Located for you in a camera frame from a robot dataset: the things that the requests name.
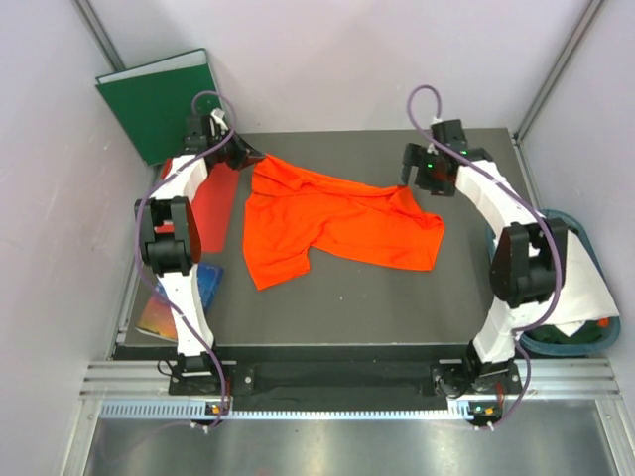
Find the orange t-shirt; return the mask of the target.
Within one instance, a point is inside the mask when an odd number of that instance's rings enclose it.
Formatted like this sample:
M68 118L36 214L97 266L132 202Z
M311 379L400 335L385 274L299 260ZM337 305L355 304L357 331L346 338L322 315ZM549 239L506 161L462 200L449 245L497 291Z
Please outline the orange t-shirt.
M306 274L310 249L398 270L429 272L445 235L405 186L334 178L267 156L252 173L243 255L257 290Z

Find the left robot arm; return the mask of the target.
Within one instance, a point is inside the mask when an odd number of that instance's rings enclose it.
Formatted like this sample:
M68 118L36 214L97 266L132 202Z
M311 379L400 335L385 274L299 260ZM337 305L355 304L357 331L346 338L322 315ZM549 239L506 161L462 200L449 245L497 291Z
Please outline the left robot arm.
M163 288L177 333L177 357L170 365L172 395L223 395L225 371L214 354L214 335L198 288L201 238L192 202L218 164L244 169L264 158L230 127L215 108L187 118L182 153L147 198L135 204L138 260Z

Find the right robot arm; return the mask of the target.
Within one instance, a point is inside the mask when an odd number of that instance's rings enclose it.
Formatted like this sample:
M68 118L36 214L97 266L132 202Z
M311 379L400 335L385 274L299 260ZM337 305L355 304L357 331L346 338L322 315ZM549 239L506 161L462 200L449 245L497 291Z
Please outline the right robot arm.
M439 378L456 398L483 393L511 371L520 336L554 311L566 275L568 229L520 197L482 148L468 146L460 120L437 119L427 146L410 143L401 183L432 195L465 196L487 222L497 245L489 268L493 302L467 344L461 368Z

